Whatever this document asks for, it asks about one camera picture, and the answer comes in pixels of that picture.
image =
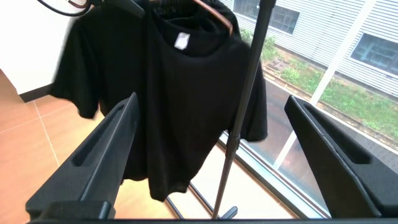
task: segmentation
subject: t-shirt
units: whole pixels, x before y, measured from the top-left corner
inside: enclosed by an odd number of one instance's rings
[[[250,48],[227,29],[190,30],[151,10],[146,15],[147,171],[151,197],[163,201],[187,190],[222,132],[232,130]],[[174,46],[181,33],[189,34],[182,50]],[[266,136],[266,88],[259,68],[241,137],[260,141]]]
[[[213,7],[233,23],[234,35],[221,28],[182,29],[148,10],[140,19],[107,4],[92,9],[72,25],[50,90],[73,102],[83,118],[92,118],[98,104],[107,115],[137,93],[141,122],[124,179],[148,177],[156,200],[186,192],[222,131],[233,127],[249,47],[234,14],[219,1]],[[174,48],[181,31],[190,34],[184,50]],[[266,135],[259,67],[241,137],[260,141]]]

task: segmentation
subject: orange tile floor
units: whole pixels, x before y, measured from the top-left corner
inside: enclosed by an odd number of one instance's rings
[[[80,118],[74,105],[45,96],[24,103],[0,70],[0,223],[26,223],[25,202],[101,122]],[[214,204],[224,153],[215,147],[194,183]],[[187,218],[209,218],[195,196],[170,196]],[[235,163],[220,212],[238,206],[236,218],[296,216]],[[125,181],[115,203],[116,218],[176,218],[167,203],[152,200],[147,181]]]

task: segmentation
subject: pavement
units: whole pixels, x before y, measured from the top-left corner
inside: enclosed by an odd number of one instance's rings
[[[290,93],[281,87],[265,80],[267,87],[267,112],[269,135],[265,141],[249,143],[257,153],[266,161],[273,164],[281,152],[290,133],[293,131],[284,111],[284,106]],[[332,119],[344,132],[348,133],[360,145],[367,149],[372,155],[385,163],[390,169],[398,174],[398,155],[382,147],[373,140],[363,136],[355,130]],[[303,187],[304,191],[312,197],[320,197],[315,178],[296,140],[279,170],[295,184]]]

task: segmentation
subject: shirt sleeve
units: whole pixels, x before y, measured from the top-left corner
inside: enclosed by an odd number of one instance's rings
[[[97,63],[93,47],[79,20],[70,29],[49,94],[71,101],[82,118],[98,109]]]
[[[241,138],[248,142],[254,142],[264,140],[267,135],[266,82],[262,76],[262,68],[259,63],[243,120]]]

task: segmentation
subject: grass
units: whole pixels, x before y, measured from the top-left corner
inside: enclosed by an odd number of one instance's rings
[[[241,35],[243,41],[251,43],[251,32],[242,29]],[[262,61],[268,62],[277,57],[289,63],[287,68],[280,71],[280,77],[312,95],[325,71],[300,58],[281,54],[275,47],[275,38],[266,38]],[[332,78],[320,100],[398,142],[397,102],[337,78]]]

